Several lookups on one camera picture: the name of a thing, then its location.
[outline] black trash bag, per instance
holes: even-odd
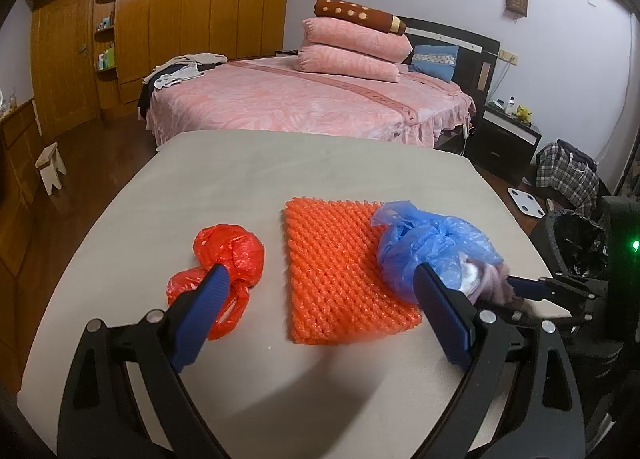
[[[554,224],[556,244],[572,275],[608,280],[607,244],[602,226],[575,212],[565,212]]]

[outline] white wall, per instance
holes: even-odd
[[[597,158],[598,174],[609,191],[615,189],[625,171],[626,162],[633,150],[640,129],[640,22],[633,18],[633,50],[631,70],[626,91],[625,106],[609,141]]]
[[[631,15],[615,0],[529,0],[529,17],[514,21],[504,0],[349,0],[396,15],[431,20],[499,40],[519,55],[495,98],[511,95],[533,111],[542,144],[562,138],[601,152],[625,100]],[[284,44],[295,49],[300,23],[315,0],[288,0]],[[504,63],[498,63],[497,76]]]
[[[0,89],[8,99],[15,87],[19,104],[33,98],[30,38],[31,10],[17,0],[0,28]]]

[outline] metal screw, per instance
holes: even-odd
[[[554,324],[550,320],[543,320],[541,325],[542,325],[542,330],[545,333],[551,334],[556,330],[556,324]]]
[[[164,318],[164,311],[161,309],[152,309],[146,314],[146,321],[150,324],[157,324]]]
[[[498,317],[493,311],[484,310],[480,312],[480,320],[482,320],[485,324],[492,324],[496,320],[498,320]]]
[[[89,333],[95,333],[101,326],[102,322],[99,319],[94,318],[86,325],[86,330],[89,331]]]

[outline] orange bubble wrap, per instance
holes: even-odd
[[[422,315],[383,282],[376,261],[379,203],[293,198],[285,217],[296,343],[343,344],[411,329]]]

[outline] trash can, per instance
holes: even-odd
[[[604,229],[574,211],[553,210],[529,239],[551,273],[608,280]]]

